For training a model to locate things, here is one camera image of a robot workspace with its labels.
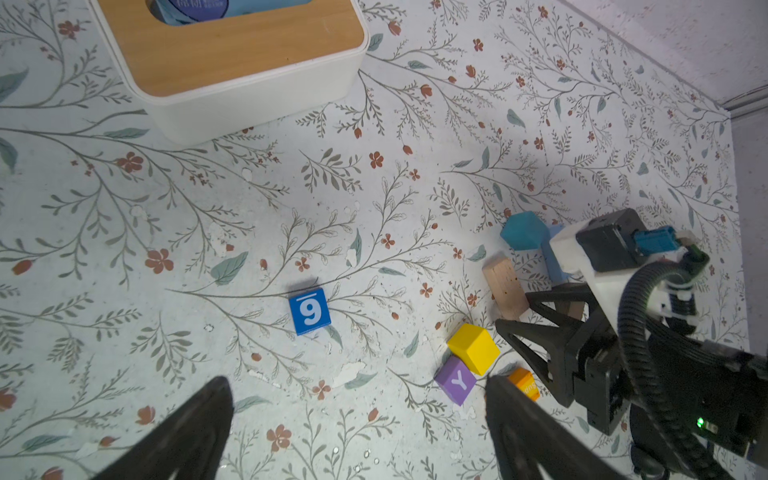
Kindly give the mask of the light blue plank block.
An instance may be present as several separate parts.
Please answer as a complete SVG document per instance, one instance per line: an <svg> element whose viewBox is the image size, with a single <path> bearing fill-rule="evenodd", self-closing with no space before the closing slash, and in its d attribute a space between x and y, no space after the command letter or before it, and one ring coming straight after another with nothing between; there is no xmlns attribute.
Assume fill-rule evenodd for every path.
<svg viewBox="0 0 768 480"><path fill-rule="evenodd" d="M551 240L563 229L564 226L560 224L549 226L548 233L540 245L547 269L547 274L552 285L567 283L570 278L570 276L562 270L551 246Z"/></svg>

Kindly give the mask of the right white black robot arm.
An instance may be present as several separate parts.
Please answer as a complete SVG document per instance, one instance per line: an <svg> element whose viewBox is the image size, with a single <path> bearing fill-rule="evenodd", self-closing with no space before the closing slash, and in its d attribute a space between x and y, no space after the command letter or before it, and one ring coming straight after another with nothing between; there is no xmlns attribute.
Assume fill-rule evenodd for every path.
<svg viewBox="0 0 768 480"><path fill-rule="evenodd" d="M624 416L632 423L632 459L643 473L685 472L633 390L619 339L585 284L560 285L526 296L547 319L533 324L499 319L497 333L512 346L562 406L585 408L588 429L610 435ZM702 439L767 465L767 361L650 322L648 346L662 386L686 427Z"/></svg>

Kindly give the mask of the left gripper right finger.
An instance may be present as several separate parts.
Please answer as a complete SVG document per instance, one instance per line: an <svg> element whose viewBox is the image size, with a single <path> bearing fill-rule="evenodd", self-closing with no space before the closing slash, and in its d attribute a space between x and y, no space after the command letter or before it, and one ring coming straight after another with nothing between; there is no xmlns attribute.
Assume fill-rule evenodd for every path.
<svg viewBox="0 0 768 480"><path fill-rule="evenodd" d="M620 479L503 376L485 387L486 421L502 479Z"/></svg>

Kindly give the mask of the natural wood plank block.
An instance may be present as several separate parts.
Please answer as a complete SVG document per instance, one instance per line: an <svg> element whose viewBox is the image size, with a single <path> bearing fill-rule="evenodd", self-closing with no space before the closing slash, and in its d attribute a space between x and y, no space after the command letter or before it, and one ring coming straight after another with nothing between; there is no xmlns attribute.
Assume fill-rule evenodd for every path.
<svg viewBox="0 0 768 480"><path fill-rule="evenodd" d="M483 266L482 271L501 317L519 321L529 310L529 302L512 260L496 256Z"/></svg>

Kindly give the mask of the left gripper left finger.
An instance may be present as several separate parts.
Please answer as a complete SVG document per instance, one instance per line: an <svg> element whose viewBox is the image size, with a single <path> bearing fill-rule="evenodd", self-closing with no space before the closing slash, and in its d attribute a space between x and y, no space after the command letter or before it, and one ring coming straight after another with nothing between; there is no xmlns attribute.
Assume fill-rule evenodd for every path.
<svg viewBox="0 0 768 480"><path fill-rule="evenodd" d="M217 376L98 479L213 479L234 416L229 381Z"/></svg>

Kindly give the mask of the orange wooden cylinder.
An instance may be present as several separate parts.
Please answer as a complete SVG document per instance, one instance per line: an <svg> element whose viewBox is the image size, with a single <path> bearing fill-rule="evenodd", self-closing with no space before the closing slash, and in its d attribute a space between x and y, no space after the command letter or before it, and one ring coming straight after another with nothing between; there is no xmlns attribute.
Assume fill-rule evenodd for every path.
<svg viewBox="0 0 768 480"><path fill-rule="evenodd" d="M529 370L518 367L507 379L532 401L536 402L540 398L535 378Z"/></svg>

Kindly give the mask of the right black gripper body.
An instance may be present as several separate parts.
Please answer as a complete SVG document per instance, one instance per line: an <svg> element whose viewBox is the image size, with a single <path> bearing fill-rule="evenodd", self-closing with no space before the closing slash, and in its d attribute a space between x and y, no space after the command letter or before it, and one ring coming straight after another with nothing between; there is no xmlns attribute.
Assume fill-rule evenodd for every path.
<svg viewBox="0 0 768 480"><path fill-rule="evenodd" d="M579 330L586 342L577 354L574 398L587 411L590 427L612 435L631 405L632 387L624 371L618 337L601 311L590 313Z"/></svg>

